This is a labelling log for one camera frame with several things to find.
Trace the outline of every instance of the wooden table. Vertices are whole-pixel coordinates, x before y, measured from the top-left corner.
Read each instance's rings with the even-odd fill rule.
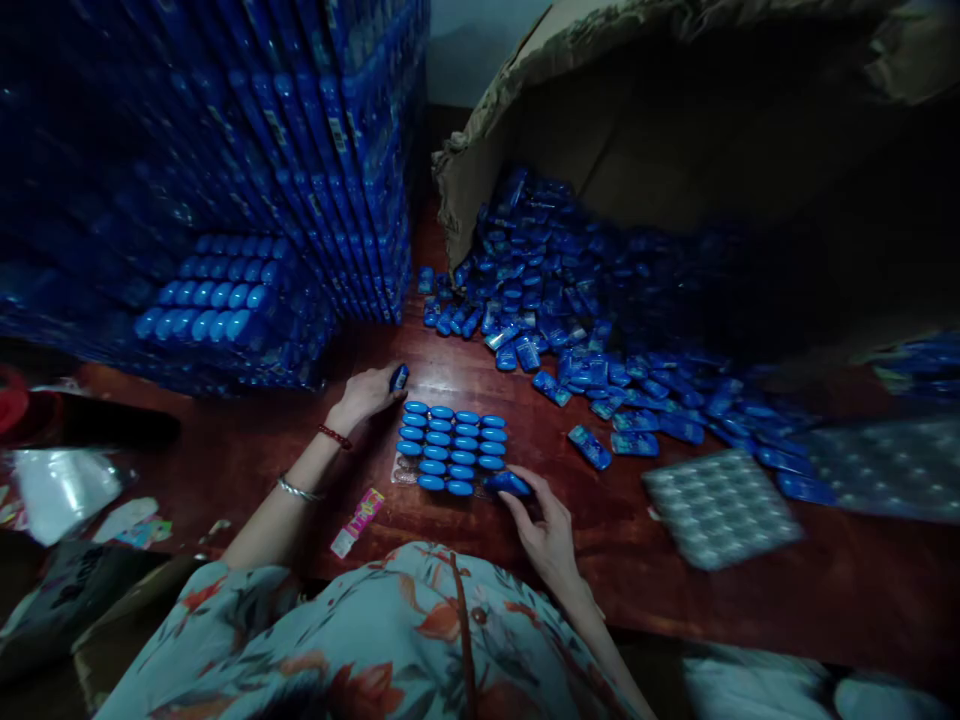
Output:
[[[442,247],[429,216],[420,224],[415,264],[444,267]],[[598,474],[566,439],[577,423],[608,439],[609,423],[589,412],[584,398],[557,408],[533,389],[529,375],[498,372],[478,337],[465,342],[424,328],[422,307],[414,292],[402,326],[348,328],[327,354],[330,385],[319,396],[195,401],[107,368],[84,368],[83,384],[101,397],[163,409],[183,421],[171,451],[135,459],[140,479],[122,498],[153,496],[173,521],[173,537],[154,548],[215,557],[307,444],[346,378],[402,358],[410,367],[411,399],[509,421],[508,460],[550,480],[571,509],[580,569],[611,625],[883,669],[931,687],[953,681],[960,659],[960,529],[791,502],[805,540],[720,572],[695,570],[651,518],[640,476],[725,446],[709,433],[699,448],[660,435],[659,458],[616,458]],[[399,425],[399,412],[385,413],[337,460],[335,490],[310,539],[310,574],[331,579],[427,539],[534,582],[499,503],[391,483]],[[329,545],[370,487],[386,503],[338,560]],[[232,527],[199,545],[218,519]]]

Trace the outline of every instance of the floral dress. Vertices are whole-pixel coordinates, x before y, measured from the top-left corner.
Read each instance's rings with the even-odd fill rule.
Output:
[[[513,575],[411,543],[297,605],[289,570],[197,570],[98,718],[631,717]]]

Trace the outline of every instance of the woman's right hand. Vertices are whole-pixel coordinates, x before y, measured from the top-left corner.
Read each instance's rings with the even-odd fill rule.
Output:
[[[520,500],[509,493],[499,493],[517,523],[520,542],[531,564],[562,604],[586,600],[590,591],[577,570],[570,511],[542,477],[517,465],[507,467],[530,485],[543,510],[544,519],[533,522]],[[592,596],[589,604],[593,605]]]

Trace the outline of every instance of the red beaded bracelet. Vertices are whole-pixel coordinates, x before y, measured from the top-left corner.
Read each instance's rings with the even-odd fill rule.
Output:
[[[340,433],[334,432],[333,430],[331,430],[330,428],[328,428],[326,425],[320,425],[320,426],[318,426],[318,427],[317,427],[317,430],[319,430],[320,432],[322,432],[322,433],[323,433],[324,435],[326,435],[327,437],[332,437],[334,440],[336,440],[338,443],[340,443],[340,447],[342,447],[344,450],[352,450],[352,449],[353,449],[353,443],[352,443],[352,442],[350,442],[347,438],[345,438],[345,437],[344,437],[343,435],[341,435]]]

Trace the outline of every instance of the wrist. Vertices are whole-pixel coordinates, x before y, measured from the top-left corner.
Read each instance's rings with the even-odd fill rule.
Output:
[[[347,437],[360,424],[360,420],[338,403],[327,413],[327,419],[323,421],[323,424],[338,435]]]

